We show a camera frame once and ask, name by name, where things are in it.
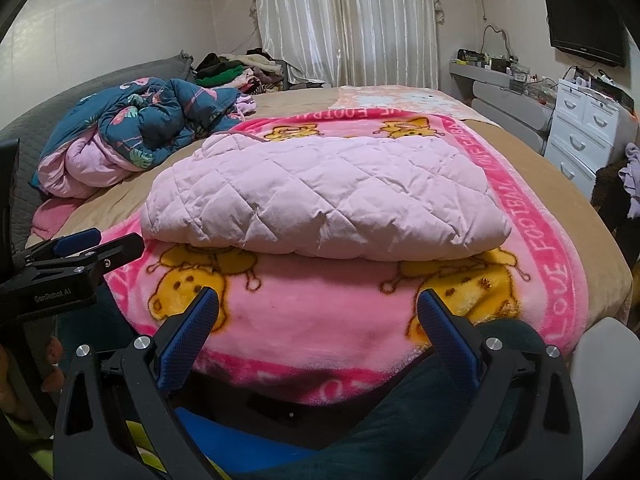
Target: blue gripper pad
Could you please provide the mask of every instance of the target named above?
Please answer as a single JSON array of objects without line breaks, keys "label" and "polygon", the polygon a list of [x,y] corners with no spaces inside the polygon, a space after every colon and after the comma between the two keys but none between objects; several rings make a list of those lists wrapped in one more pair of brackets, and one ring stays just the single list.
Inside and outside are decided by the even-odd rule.
[{"label": "blue gripper pad", "polygon": [[480,386],[482,363],[452,321],[452,314],[432,289],[418,296],[418,321],[456,387],[474,393]]},{"label": "blue gripper pad", "polygon": [[59,258],[66,258],[85,249],[100,245],[101,240],[100,231],[92,227],[86,231],[60,238],[55,247],[53,247],[53,253]]},{"label": "blue gripper pad", "polygon": [[183,386],[193,362],[216,323],[216,291],[204,287],[182,316],[184,319],[180,326],[164,347],[162,354],[158,356],[158,389],[164,394],[179,390]]}]

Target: white drawer cabinet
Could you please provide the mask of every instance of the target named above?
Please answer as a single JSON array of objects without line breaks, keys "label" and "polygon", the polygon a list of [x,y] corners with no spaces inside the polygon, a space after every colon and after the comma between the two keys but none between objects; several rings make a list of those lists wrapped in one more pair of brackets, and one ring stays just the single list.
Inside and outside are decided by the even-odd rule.
[{"label": "white drawer cabinet", "polygon": [[637,131],[617,103],[561,80],[545,158],[590,200],[595,172],[623,156]]}]

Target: cartoon bear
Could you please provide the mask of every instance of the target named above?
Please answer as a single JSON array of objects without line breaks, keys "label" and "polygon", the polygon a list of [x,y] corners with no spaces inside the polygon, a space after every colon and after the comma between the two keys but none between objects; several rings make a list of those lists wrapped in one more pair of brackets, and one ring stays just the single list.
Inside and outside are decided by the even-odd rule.
[{"label": "cartoon bear", "polygon": [[374,132],[376,134],[388,134],[391,139],[399,137],[420,135],[429,137],[439,135],[436,130],[429,127],[429,120],[426,117],[416,117],[410,121],[384,121],[385,126]]},{"label": "cartoon bear", "polygon": [[169,271],[161,278],[156,292],[149,298],[148,308],[157,320],[183,313],[203,286],[210,286],[220,302],[218,320],[211,332],[220,330],[228,319],[225,293],[228,289],[227,276],[244,274],[245,288],[255,292],[262,281],[255,276],[254,266],[258,262],[255,254],[238,249],[197,248],[178,244],[166,250],[158,263],[148,266],[146,271],[154,272],[158,267]]},{"label": "cartoon bear", "polygon": [[312,135],[322,135],[317,124],[300,124],[300,126],[276,126],[270,134],[264,136],[269,140],[287,140],[295,137],[309,137]]},{"label": "cartoon bear", "polygon": [[[401,280],[423,278],[415,299],[422,291],[432,288],[452,313],[466,316],[474,324],[515,318],[520,309],[510,268],[515,269],[524,281],[530,281],[531,277],[520,270],[517,257],[502,249],[447,262],[400,262],[396,277],[383,282],[380,291],[392,294]],[[417,344],[428,343],[416,315],[407,326],[406,336]]]}]

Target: television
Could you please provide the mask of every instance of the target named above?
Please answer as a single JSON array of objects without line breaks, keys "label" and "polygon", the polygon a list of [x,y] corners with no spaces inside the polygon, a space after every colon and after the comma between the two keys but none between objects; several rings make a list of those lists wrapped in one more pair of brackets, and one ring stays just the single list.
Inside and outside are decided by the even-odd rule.
[{"label": "television", "polygon": [[608,66],[625,66],[625,28],[608,0],[546,0],[551,46]]}]

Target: beige bed sheet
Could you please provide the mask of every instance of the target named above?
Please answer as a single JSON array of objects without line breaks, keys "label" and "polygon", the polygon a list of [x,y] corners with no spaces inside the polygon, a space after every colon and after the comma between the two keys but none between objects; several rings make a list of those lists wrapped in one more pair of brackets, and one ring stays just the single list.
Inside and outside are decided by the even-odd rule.
[{"label": "beige bed sheet", "polygon": [[[260,117],[286,117],[326,110],[338,98],[337,88],[276,92],[256,97]],[[599,216],[574,184],[548,160],[505,130],[479,121],[465,123],[501,152],[565,228],[580,255],[589,290],[588,327],[603,317],[626,321],[632,277],[618,246]],[[190,156],[202,141],[183,148],[154,170],[139,174],[97,193],[80,206],[57,236],[90,227],[101,231],[129,217],[144,202],[153,180],[165,168]],[[40,241],[31,236],[28,245]]]}]

